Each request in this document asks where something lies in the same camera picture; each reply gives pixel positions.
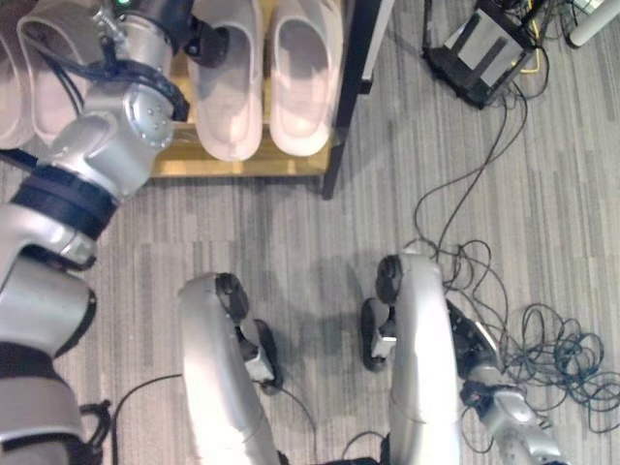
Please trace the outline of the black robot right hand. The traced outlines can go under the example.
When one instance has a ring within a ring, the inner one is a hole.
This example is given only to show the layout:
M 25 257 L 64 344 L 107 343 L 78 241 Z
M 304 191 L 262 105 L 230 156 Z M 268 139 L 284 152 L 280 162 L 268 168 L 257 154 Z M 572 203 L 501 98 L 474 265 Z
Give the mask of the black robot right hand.
M 484 326 L 466 317 L 449 299 L 447 307 L 458 376 L 465 380 L 479 365 L 498 368 L 497 347 Z

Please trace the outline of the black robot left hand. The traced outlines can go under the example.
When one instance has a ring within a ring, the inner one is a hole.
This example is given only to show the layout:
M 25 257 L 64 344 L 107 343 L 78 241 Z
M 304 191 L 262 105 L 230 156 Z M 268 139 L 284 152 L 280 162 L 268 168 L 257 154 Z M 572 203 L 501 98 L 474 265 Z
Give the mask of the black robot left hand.
M 225 27 L 213 27 L 192 17 L 190 34 L 184 45 L 185 54 L 196 64 L 208 69 L 220 67 L 226 60 L 230 33 Z

